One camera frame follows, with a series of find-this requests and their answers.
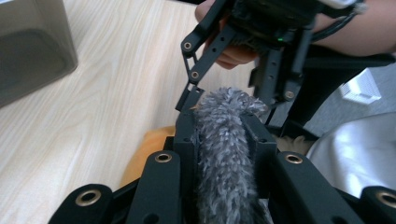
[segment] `gray fur microphone cover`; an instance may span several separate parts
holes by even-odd
[[[239,116],[264,113],[247,93],[222,88],[196,109],[200,134],[198,209],[200,223],[266,223],[259,202],[248,142]]]

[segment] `black cable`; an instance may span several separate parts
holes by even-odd
[[[321,39],[328,37],[329,35],[335,34],[337,31],[341,30],[344,26],[346,26],[352,19],[357,15],[357,13],[352,12],[345,18],[340,21],[336,21],[326,29],[316,32],[312,35],[311,42],[317,42]]]

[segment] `screw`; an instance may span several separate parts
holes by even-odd
[[[285,97],[288,98],[288,99],[293,99],[294,98],[294,92],[286,91],[285,92]]]

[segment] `human hand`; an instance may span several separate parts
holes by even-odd
[[[195,9],[195,18],[201,21],[206,15],[207,11],[212,7],[216,0],[206,0]],[[213,34],[205,43],[205,48],[213,41],[214,36],[224,27],[227,22],[227,17],[219,21],[219,30]],[[258,54],[251,49],[244,48],[243,46],[229,46],[216,60],[216,63],[226,69],[233,69],[239,64],[252,62]]]

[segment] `wooden table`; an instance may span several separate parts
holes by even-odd
[[[169,0],[64,0],[72,74],[0,109],[0,223],[46,223],[74,189],[116,190],[148,130],[173,125],[187,82],[180,42],[195,6]],[[215,65],[200,87],[247,90],[252,64]]]

